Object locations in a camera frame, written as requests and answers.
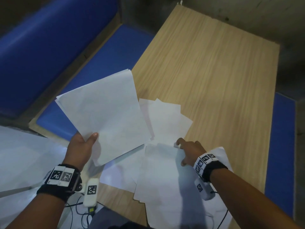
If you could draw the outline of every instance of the blue cushion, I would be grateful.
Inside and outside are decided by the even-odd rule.
[[[18,117],[116,13],[116,0],[54,0],[3,36],[0,114]]]
[[[121,70],[131,70],[152,39],[152,35],[120,26],[61,94]],[[44,110],[36,123],[69,141],[77,131],[55,101]]]
[[[295,101],[275,94],[265,195],[293,217]]]

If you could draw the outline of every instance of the forearm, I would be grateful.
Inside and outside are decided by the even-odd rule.
[[[65,207],[63,200],[38,194],[7,229],[55,229]]]
[[[300,228],[264,194],[231,171],[215,169],[210,180],[241,229]]]

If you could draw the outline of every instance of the wooden tabletop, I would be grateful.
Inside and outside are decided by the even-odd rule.
[[[180,104],[193,120],[185,139],[223,146],[234,172],[264,192],[278,54],[273,42],[177,5],[132,74],[138,98]],[[146,225],[132,193],[99,188],[100,203]]]

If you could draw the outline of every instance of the person's left hand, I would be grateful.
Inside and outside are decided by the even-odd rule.
[[[91,157],[92,146],[97,138],[98,133],[95,132],[85,141],[82,135],[77,132],[71,138],[63,164],[73,165],[82,171]]]

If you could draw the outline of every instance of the hand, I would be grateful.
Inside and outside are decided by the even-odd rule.
[[[80,171],[83,170],[86,163],[89,161],[92,153],[92,146],[96,139],[98,138],[98,133],[92,134],[87,141],[85,141],[82,135],[77,132],[71,139],[65,159],[63,164],[73,165]]]
[[[199,141],[185,141],[183,138],[179,138],[176,144],[180,145],[180,149],[183,149],[185,152],[185,158],[181,162],[182,166],[194,166],[197,158],[206,153],[206,150],[202,147]]]

